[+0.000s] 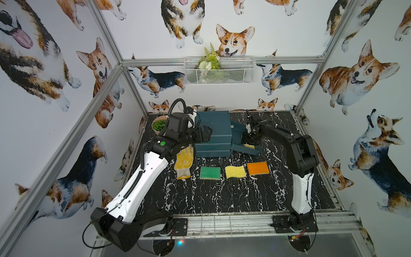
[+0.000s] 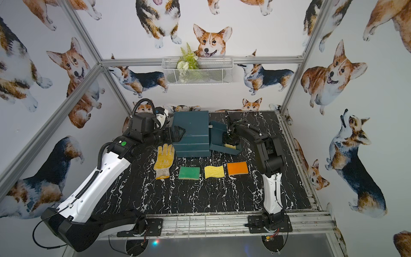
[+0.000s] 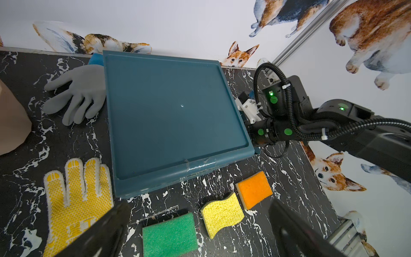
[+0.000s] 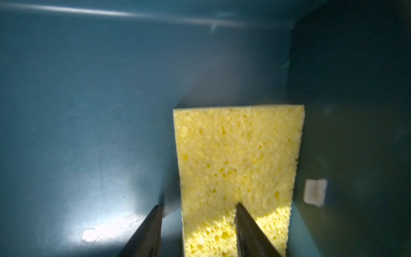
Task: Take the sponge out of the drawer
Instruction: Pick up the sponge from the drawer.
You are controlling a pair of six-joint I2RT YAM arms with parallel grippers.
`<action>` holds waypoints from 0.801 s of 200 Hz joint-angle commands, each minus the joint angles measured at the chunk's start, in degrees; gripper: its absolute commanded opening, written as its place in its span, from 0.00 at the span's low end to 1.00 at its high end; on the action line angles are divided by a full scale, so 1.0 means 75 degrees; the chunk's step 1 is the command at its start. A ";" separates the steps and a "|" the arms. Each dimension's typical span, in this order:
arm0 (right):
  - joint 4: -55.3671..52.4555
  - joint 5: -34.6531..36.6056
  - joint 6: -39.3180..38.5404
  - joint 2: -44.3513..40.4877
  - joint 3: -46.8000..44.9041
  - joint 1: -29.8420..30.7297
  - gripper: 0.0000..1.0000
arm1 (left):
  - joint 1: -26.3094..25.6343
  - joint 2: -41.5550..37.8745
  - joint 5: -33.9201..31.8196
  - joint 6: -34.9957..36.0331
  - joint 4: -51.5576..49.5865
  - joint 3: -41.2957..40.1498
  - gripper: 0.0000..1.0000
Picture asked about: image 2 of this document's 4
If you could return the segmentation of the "teal drawer cabinet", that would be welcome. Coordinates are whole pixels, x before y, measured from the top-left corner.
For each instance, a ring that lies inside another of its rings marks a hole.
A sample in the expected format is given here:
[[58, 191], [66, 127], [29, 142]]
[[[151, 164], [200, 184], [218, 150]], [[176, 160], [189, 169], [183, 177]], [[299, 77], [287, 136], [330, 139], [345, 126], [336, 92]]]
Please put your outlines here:
[[185, 129], [180, 142], [173, 143], [178, 158], [210, 157], [209, 112], [175, 112], [173, 126]]

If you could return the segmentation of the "green beige sponge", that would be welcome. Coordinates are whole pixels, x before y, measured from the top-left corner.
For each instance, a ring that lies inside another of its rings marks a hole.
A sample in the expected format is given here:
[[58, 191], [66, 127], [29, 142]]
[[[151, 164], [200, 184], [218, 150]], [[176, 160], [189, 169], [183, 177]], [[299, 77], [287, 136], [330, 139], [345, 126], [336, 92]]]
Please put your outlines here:
[[182, 180], [199, 180], [200, 167], [181, 167], [179, 170], [178, 179]]

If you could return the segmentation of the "yellow green sponge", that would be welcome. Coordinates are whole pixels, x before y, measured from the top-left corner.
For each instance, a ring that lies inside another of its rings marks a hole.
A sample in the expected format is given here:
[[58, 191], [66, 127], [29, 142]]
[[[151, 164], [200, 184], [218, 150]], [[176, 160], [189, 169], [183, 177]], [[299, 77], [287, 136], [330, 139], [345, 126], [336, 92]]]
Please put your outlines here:
[[204, 176], [207, 178], [223, 178], [225, 176], [224, 167], [206, 166], [204, 168]]

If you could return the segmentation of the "plain yellow rectangular sponge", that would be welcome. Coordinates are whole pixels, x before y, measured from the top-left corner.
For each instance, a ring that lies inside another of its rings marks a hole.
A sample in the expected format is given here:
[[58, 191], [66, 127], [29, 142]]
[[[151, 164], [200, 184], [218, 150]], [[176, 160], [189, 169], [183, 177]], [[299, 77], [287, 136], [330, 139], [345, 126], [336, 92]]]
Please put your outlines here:
[[224, 144], [224, 146], [225, 146], [226, 148], [230, 148], [230, 149], [237, 149], [236, 146], [230, 145], [230, 144]]

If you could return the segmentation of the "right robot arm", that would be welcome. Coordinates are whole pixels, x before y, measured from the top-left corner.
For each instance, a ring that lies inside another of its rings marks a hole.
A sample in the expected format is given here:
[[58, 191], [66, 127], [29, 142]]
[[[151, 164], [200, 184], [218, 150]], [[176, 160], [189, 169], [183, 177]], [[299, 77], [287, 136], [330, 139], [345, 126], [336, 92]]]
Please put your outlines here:
[[248, 141], [255, 154], [256, 167], [263, 178], [264, 211], [259, 216], [250, 216], [245, 224], [250, 233], [263, 231], [278, 233], [280, 228], [288, 228], [288, 216], [281, 202], [281, 177], [285, 171], [285, 155], [278, 137], [271, 137], [251, 123], [238, 118], [235, 112], [225, 111], [227, 131], [223, 143], [240, 145], [242, 139]]

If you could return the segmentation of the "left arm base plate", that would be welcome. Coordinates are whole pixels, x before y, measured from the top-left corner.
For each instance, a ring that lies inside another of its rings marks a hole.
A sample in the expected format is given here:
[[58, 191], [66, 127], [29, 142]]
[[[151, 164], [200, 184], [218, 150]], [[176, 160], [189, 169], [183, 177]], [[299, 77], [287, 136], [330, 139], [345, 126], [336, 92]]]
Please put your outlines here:
[[156, 237], [161, 235], [162, 227], [162, 218], [141, 217], [136, 221], [136, 224], [130, 230], [118, 232], [117, 237]]

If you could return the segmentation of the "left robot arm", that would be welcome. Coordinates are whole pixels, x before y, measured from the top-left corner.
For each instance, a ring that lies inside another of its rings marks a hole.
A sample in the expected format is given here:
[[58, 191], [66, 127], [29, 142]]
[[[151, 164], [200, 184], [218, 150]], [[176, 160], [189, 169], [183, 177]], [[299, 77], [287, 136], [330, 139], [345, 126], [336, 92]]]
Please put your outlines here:
[[105, 143], [98, 153], [96, 168], [75, 192], [57, 208], [47, 208], [41, 221], [51, 232], [76, 252], [88, 249], [98, 238], [109, 233], [147, 230], [145, 214], [125, 211], [118, 218], [96, 220], [93, 211], [112, 183], [148, 148], [171, 146], [182, 140], [186, 130], [172, 125], [164, 108], [151, 112], [132, 111], [126, 131]]

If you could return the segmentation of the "orange sponge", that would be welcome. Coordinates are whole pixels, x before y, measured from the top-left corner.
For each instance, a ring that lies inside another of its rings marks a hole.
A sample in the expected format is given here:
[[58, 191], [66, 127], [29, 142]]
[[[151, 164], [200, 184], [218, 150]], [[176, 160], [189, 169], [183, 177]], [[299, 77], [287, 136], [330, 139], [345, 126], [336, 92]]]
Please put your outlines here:
[[236, 162], [227, 164], [228, 175], [246, 175], [249, 173], [247, 162]]

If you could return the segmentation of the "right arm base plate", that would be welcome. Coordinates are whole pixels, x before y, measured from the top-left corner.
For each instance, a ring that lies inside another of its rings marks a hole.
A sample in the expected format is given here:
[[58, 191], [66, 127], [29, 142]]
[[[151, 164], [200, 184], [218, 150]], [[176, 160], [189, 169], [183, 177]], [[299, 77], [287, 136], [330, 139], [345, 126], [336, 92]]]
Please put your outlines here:
[[245, 227], [249, 229], [251, 234], [254, 233], [272, 233], [293, 231], [290, 217], [284, 213], [279, 213], [274, 216], [250, 215], [247, 217]]

